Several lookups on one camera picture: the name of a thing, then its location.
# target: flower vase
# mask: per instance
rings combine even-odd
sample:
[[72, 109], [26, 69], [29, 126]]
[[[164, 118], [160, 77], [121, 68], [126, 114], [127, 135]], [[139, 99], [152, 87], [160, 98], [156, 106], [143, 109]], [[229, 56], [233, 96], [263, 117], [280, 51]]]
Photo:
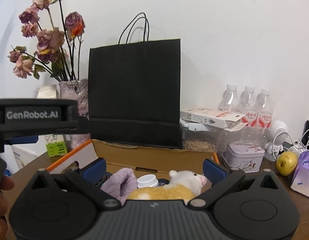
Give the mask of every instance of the flower vase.
[[[59, 82], [60, 98], [78, 101], [78, 111], [80, 116], [89, 119], [88, 109], [88, 79], [71, 80]], [[71, 148], [75, 149], [85, 141], [90, 139], [90, 134], [71, 134]]]

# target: purple fabric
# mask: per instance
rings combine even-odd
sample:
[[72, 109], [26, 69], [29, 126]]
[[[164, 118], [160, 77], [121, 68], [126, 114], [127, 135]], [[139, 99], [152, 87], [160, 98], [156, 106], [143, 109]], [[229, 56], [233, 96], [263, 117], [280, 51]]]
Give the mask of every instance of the purple fabric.
[[137, 189], [137, 178], [130, 168], [117, 171], [101, 186], [101, 190], [119, 200], [122, 205], [135, 189]]

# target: charging cable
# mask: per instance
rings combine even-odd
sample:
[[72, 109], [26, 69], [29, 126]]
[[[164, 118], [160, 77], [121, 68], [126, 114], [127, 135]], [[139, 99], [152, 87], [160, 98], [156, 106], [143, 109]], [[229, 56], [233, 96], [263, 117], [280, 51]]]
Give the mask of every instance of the charging cable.
[[[308, 129], [307, 131], [305, 131], [304, 134], [301, 136], [301, 140], [302, 140], [302, 138], [306, 135], [307, 132], [309, 132], [309, 129]], [[309, 146], [309, 139], [308, 139], [308, 142], [307, 142], [306, 145], [302, 145], [302, 143], [301, 143], [301, 146], [298, 146], [296, 143], [293, 142], [291, 136], [290, 136], [287, 132], [280, 132], [280, 133], [278, 133], [278, 134], [274, 137], [273, 142], [272, 142], [272, 155], [273, 155], [273, 157], [274, 157], [275, 160], [277, 160], [278, 158], [276, 158], [276, 157], [275, 157], [275, 154], [274, 154], [274, 147], [273, 147], [273, 146], [274, 146], [274, 142], [275, 142], [276, 138], [277, 138], [279, 135], [282, 135], [282, 134], [288, 135], [288, 137], [290, 138], [290, 140], [291, 140], [291, 142], [292, 142], [292, 145], [293, 145], [296, 149], [298, 149], [298, 150], [303, 149], [303, 148], [307, 148], [307, 147]]]

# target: black paper bag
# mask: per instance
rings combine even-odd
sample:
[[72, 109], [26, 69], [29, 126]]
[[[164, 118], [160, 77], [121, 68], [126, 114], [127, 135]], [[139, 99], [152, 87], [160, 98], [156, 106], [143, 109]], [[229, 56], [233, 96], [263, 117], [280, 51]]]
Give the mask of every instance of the black paper bag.
[[91, 138], [180, 148], [180, 39], [94, 48]]

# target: pear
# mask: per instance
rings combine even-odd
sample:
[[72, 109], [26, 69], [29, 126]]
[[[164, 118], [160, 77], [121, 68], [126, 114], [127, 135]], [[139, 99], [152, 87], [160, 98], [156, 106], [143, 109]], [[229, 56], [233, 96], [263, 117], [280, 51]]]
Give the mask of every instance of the pear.
[[293, 152], [282, 153], [276, 162], [278, 172], [282, 176], [289, 176], [294, 172], [298, 164], [298, 157]]

